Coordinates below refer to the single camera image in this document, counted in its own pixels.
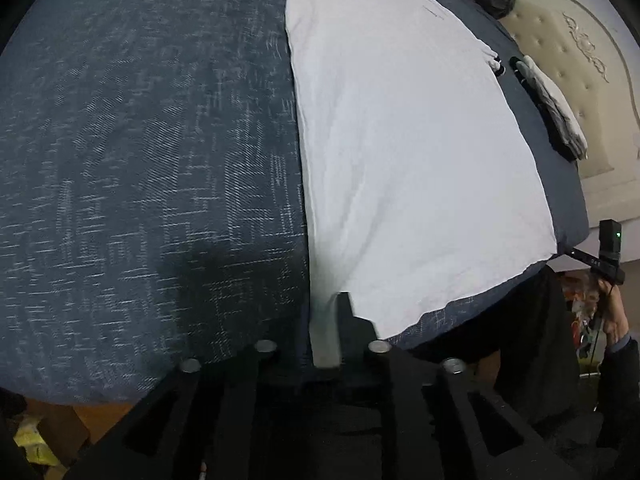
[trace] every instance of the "hand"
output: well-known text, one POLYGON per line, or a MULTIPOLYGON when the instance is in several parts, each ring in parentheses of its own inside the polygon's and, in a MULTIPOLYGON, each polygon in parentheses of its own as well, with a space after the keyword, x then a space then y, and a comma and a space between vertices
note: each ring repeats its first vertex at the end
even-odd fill
POLYGON ((602 313, 602 331, 607 336, 607 346, 612 346, 629 332, 629 322, 618 286, 612 288, 607 280, 601 278, 598 279, 598 286, 600 292, 609 297, 609 304, 602 313))

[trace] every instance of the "blue bedspread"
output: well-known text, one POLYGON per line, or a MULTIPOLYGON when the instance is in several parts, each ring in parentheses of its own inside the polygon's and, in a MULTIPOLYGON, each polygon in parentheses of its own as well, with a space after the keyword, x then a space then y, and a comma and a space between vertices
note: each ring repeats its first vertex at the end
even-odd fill
MULTIPOLYGON (((439 1, 503 59, 519 54, 469 0, 439 1)), ((284 5, 31 8, 0 56, 0 386, 50 402, 136 400, 181 358, 229 357, 304 308, 284 5)), ((577 172, 513 75, 500 83, 558 239, 575 244, 587 231, 577 172)), ((397 341, 431 338, 510 286, 426 315, 397 341)))

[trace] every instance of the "patterned fabric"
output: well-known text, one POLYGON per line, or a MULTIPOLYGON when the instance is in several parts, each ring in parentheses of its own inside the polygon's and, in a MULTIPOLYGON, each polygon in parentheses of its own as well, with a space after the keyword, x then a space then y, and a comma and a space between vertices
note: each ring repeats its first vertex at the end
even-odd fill
MULTIPOLYGON (((475 4, 439 1, 502 59, 519 55, 475 4)), ((226 358, 304 308, 284 5, 39 0, 22 20, 0 56, 0 386, 134 401, 183 357, 226 358)), ((554 158, 513 73, 499 81, 556 237, 575 244, 586 236, 577 172, 554 158)), ((395 341, 430 339, 513 283, 395 341)))

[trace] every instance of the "carved floral ornament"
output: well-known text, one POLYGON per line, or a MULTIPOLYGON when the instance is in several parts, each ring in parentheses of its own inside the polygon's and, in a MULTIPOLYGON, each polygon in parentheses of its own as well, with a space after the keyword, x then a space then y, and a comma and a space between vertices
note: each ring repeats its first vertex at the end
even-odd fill
POLYGON ((591 43, 591 40, 589 39, 587 34, 585 34, 584 32, 580 32, 578 24, 571 16, 567 16, 564 12, 562 13, 562 15, 564 16, 564 20, 569 27, 569 33, 571 34, 571 37, 574 38, 575 45, 578 47, 578 50, 580 50, 580 52, 584 54, 584 57, 586 57, 589 62, 594 67, 596 67, 598 73, 602 76, 604 81, 608 83, 609 80, 607 79, 607 67, 602 62, 602 60, 597 58, 594 54, 596 46, 591 43))

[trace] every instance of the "beige headboard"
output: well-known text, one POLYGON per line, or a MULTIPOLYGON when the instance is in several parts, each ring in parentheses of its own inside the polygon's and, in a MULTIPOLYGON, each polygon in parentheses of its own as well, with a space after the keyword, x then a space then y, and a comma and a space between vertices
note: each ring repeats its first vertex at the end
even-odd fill
POLYGON ((640 216, 640 118, 610 32, 577 0, 516 0, 502 24, 560 87, 587 137, 588 159, 578 169, 590 223, 640 216))

